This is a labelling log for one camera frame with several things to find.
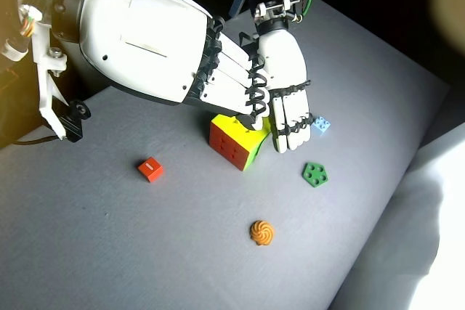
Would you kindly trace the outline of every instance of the rubik's cube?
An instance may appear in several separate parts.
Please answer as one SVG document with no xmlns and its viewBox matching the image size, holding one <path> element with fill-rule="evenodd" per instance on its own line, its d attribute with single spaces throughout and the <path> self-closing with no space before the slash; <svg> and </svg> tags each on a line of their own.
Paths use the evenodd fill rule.
<svg viewBox="0 0 465 310">
<path fill-rule="evenodd" d="M 268 119 L 264 119 L 262 130 L 250 131 L 236 118 L 218 115 L 210 124 L 210 146 L 244 171 L 254 161 L 270 130 Z"/>
</svg>

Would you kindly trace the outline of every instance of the small red block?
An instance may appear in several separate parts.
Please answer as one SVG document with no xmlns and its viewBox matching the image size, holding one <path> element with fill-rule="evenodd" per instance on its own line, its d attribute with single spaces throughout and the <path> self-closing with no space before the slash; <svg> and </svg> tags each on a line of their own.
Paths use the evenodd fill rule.
<svg viewBox="0 0 465 310">
<path fill-rule="evenodd" d="M 152 157 L 148 158 L 138 169 L 150 183 L 163 173 L 163 167 Z"/>
</svg>

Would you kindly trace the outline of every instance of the orange swirl toy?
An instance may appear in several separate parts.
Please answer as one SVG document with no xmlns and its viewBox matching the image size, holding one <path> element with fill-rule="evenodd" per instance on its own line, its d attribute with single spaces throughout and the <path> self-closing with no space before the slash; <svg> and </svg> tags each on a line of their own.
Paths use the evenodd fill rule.
<svg viewBox="0 0 465 310">
<path fill-rule="evenodd" d="M 267 221 L 256 221 L 250 227 L 250 237 L 257 245 L 269 245 L 275 230 Z"/>
</svg>

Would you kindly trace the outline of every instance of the light blue toy brick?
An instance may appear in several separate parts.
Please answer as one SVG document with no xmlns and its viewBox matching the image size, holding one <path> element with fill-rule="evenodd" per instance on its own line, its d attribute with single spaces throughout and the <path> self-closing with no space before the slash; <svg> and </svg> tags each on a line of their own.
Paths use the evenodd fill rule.
<svg viewBox="0 0 465 310">
<path fill-rule="evenodd" d="M 323 118 L 322 116 L 319 116 L 318 118 L 315 119 L 315 121 L 313 121 L 312 125 L 316 127 L 317 129 L 319 129 L 321 133 L 323 133 L 324 131 L 329 129 L 329 126 L 331 126 L 331 123 L 327 121 L 325 118 Z"/>
</svg>

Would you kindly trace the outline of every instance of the gray tabletop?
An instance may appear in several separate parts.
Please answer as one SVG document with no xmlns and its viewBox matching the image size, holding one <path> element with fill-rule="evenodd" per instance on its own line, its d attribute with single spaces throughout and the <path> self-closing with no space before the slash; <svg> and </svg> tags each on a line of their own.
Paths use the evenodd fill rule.
<svg viewBox="0 0 465 310">
<path fill-rule="evenodd" d="M 242 30 L 247 13 L 225 32 Z M 208 113 L 113 88 L 88 101 L 80 142 L 3 149 L 0 309 L 326 309 L 446 86 L 319 0 L 291 31 L 332 125 L 284 155 L 268 140 L 246 172 L 209 147 Z M 149 156 L 165 169 L 152 184 Z M 308 161 L 327 184 L 303 180 Z M 249 238 L 257 219 L 270 246 Z"/>
</svg>

